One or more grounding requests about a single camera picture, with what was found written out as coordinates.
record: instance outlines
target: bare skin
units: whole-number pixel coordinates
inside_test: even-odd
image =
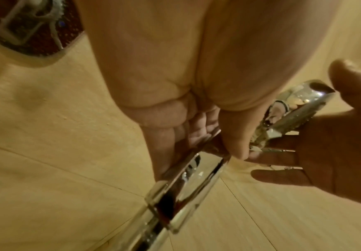
[[[235,157],[316,49],[337,0],[77,0],[116,104],[155,179],[217,125]]]
[[[361,203],[361,71],[350,61],[338,60],[330,66],[329,75],[353,109],[314,117],[299,135],[285,136],[269,145],[294,152],[253,152],[247,161],[303,168],[252,171],[252,177],[259,181],[316,186]]]

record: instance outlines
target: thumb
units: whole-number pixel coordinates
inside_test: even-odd
[[[329,77],[342,99],[361,112],[361,70],[350,60],[336,60],[329,67]]]
[[[243,111],[220,110],[223,144],[232,156],[241,160],[248,158],[251,137],[270,104],[271,101]]]

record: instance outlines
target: light wood floor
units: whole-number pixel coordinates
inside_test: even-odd
[[[289,85],[326,80],[338,57],[361,65],[361,0],[343,1]],[[346,109],[337,99],[323,112]],[[162,250],[361,250],[361,205],[258,183],[253,168],[232,160]],[[111,101],[86,36],[47,60],[0,47],[0,251],[105,251],[152,185],[141,132]]]

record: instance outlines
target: skin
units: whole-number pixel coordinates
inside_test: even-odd
[[[286,135],[269,144],[270,148],[293,152],[253,152],[247,161],[303,168],[252,171],[252,177],[259,181],[316,186],[361,203],[361,70],[350,61],[338,60],[330,66],[329,75],[353,109],[314,117],[299,135]]]
[[[336,0],[76,0],[155,179],[216,126],[235,157],[324,37]]]

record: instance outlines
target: floor seam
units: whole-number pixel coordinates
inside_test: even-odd
[[[270,242],[271,246],[275,249],[275,251],[278,251],[276,249],[276,247],[274,246],[274,244],[271,242],[271,240],[267,237],[267,235],[264,233],[264,231],[260,228],[260,226],[256,223],[256,221],[253,219],[253,217],[248,213],[248,211],[246,210],[246,208],[244,207],[244,205],[242,205],[242,203],[238,200],[238,198],[235,196],[235,194],[233,193],[233,191],[231,191],[231,189],[229,188],[229,186],[226,184],[226,182],[220,178],[223,183],[225,184],[225,186],[227,187],[227,189],[229,189],[229,191],[231,192],[231,194],[234,196],[234,198],[238,201],[238,203],[241,205],[241,207],[245,210],[245,212],[248,214],[248,216],[252,219],[252,221],[255,223],[255,225],[258,227],[258,229],[260,230],[260,232],[262,232],[262,234],[264,235],[264,237],[266,237],[266,239],[268,240],[268,242]]]
[[[37,160],[37,159],[31,158],[31,157],[26,156],[26,155],[23,155],[23,154],[21,154],[21,153],[16,153],[16,152],[13,152],[13,151],[8,150],[8,149],[5,149],[5,148],[3,148],[3,147],[1,147],[1,146],[0,146],[0,150],[5,151],[5,152],[7,152],[7,153],[15,154],[15,155],[17,155],[17,156],[20,156],[20,157],[26,158],[26,159],[28,159],[28,160],[35,161],[35,162],[37,162],[37,163],[40,163],[40,164],[43,164],[43,165],[46,165],[46,166],[49,166],[49,167],[52,167],[52,168],[55,168],[55,169],[59,169],[59,170],[61,170],[61,171],[67,172],[67,173],[71,173],[71,174],[73,174],[73,175],[77,175],[77,176],[79,176],[79,177],[82,177],[82,178],[85,178],[85,179],[88,179],[88,180],[91,180],[91,181],[94,181],[94,182],[97,182],[97,183],[100,183],[100,184],[103,184],[103,185],[106,185],[106,186],[110,186],[110,187],[112,187],[112,188],[116,188],[116,189],[118,189],[118,190],[121,190],[121,191],[124,191],[124,192],[130,193],[130,194],[133,194],[133,195],[137,195],[137,196],[139,196],[139,197],[144,197],[144,196],[142,196],[142,195],[140,195],[140,194],[136,194],[136,193],[134,193],[134,192],[130,192],[130,191],[127,191],[127,190],[121,189],[121,188],[119,188],[119,187],[116,187],[116,186],[113,186],[113,185],[106,184],[106,183],[104,183],[104,182],[101,182],[101,181],[98,181],[98,180],[95,180],[95,179],[92,179],[92,178],[89,178],[89,177],[83,176],[83,175],[81,175],[81,174],[78,174],[78,173],[75,173],[75,172],[71,172],[71,171],[69,171],[69,170],[66,170],[66,169],[63,169],[63,168],[60,168],[60,167],[54,166],[54,165],[52,165],[52,164],[49,164],[49,163],[43,162],[43,161],[41,161],[41,160]]]

